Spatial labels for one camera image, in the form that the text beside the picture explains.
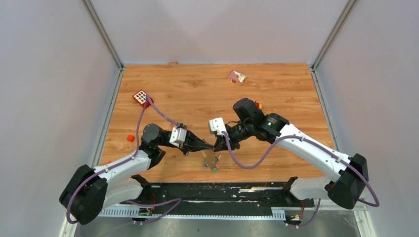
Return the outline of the large perforated metal keyring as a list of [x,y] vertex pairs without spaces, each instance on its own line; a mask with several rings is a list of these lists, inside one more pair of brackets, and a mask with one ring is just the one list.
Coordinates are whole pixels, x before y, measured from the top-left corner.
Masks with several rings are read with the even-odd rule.
[[215,153],[213,150],[204,150],[204,151],[201,151],[201,153],[203,157],[203,164],[207,162],[209,165],[208,168],[210,168],[211,170],[215,168],[219,169],[218,163],[219,163],[221,155]]

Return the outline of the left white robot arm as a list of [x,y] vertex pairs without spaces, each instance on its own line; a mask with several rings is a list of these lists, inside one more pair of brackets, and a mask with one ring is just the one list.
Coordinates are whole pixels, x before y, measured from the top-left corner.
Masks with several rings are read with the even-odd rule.
[[184,155],[213,149],[185,125],[169,131],[154,123],[148,124],[133,153],[94,168],[85,164],[75,171],[59,198],[66,208],[67,221],[85,225],[104,208],[114,204],[127,200],[147,203],[151,199],[151,190],[139,173],[160,163],[166,154],[162,146],[179,149]]

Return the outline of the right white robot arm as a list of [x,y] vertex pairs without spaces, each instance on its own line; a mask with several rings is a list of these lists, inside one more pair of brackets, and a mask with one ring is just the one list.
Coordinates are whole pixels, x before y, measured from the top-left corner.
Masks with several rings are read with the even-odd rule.
[[265,115],[256,102],[243,98],[233,105],[239,120],[229,126],[223,118],[209,121],[209,129],[216,136],[214,150],[232,152],[240,142],[250,137],[270,143],[262,156],[264,160],[274,147],[286,149],[318,168],[320,178],[290,178],[282,192],[283,202],[295,206],[304,199],[329,199],[336,205],[353,209],[361,201],[368,183],[367,160],[360,154],[353,156],[338,152],[304,134],[284,117]]

